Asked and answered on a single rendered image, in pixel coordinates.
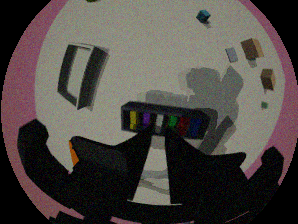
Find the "small teal block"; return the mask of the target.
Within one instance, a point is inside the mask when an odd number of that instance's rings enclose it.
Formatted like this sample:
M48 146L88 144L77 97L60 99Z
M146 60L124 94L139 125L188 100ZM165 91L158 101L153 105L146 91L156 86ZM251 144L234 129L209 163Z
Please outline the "small teal block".
M202 10L202 11L200 11L200 14L198 14L198 15L196 16L196 18L197 18L198 20L200 20L200 23L202 23L202 22L205 23L206 20L208 20L208 18L210 18L210 16L212 16L212 15L210 15L208 11L206 11L206 10Z

